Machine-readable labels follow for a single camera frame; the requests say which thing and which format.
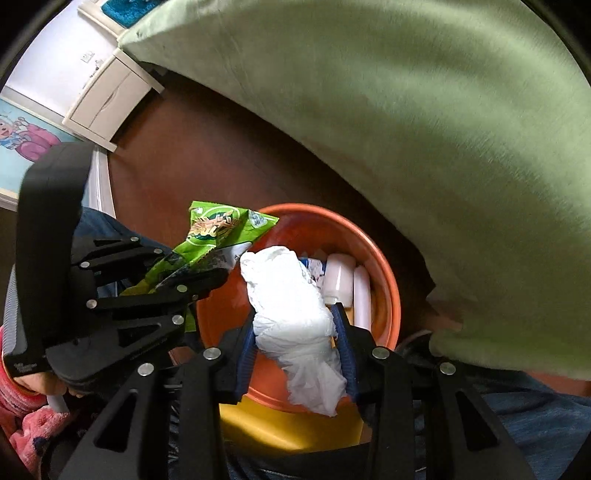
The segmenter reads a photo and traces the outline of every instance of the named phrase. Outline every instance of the human hand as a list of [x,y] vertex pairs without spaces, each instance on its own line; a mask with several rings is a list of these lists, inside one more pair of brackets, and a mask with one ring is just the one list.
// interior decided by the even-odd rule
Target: human hand
[[68,387],[51,372],[25,375],[14,378],[15,383],[41,395],[64,395]]

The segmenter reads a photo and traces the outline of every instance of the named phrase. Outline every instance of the green cloth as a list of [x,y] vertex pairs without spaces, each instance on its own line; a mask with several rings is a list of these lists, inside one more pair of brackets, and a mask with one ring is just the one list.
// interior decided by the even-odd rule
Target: green cloth
[[432,350],[591,378],[591,90],[520,1],[169,0],[120,42],[276,125],[392,221],[464,323]]

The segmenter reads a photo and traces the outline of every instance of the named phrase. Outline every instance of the orange plastic basin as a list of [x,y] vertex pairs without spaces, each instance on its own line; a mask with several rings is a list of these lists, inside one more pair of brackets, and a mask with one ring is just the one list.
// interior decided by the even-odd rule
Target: orange plastic basin
[[[321,249],[327,254],[352,255],[367,269],[375,296],[372,335],[378,345],[394,349],[400,331],[398,286],[388,261],[373,240],[354,223],[322,207],[285,203],[261,211],[280,220],[251,251],[284,245],[298,256],[305,252],[312,257]],[[242,325],[250,308],[246,283],[237,266],[223,287],[197,302],[197,321],[205,346],[217,345],[226,330]],[[276,410],[308,411],[289,403],[286,384],[285,374],[277,364],[259,353],[247,396]]]

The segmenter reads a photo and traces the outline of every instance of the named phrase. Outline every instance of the green snack bag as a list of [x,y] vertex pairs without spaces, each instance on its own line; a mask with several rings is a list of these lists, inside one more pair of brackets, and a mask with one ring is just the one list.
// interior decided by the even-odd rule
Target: green snack bag
[[[122,295],[150,293],[189,273],[214,268],[231,271],[240,256],[279,221],[271,215],[219,203],[193,202],[189,211],[187,239]],[[195,319],[187,315],[186,331],[195,330]]]

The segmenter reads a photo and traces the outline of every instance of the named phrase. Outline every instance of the yellow container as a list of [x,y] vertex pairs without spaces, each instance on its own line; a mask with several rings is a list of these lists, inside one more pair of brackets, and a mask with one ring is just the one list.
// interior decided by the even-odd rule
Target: yellow container
[[220,405],[224,438],[254,455],[292,455],[358,445],[363,420],[345,404],[335,417],[286,413],[242,397],[238,405]]

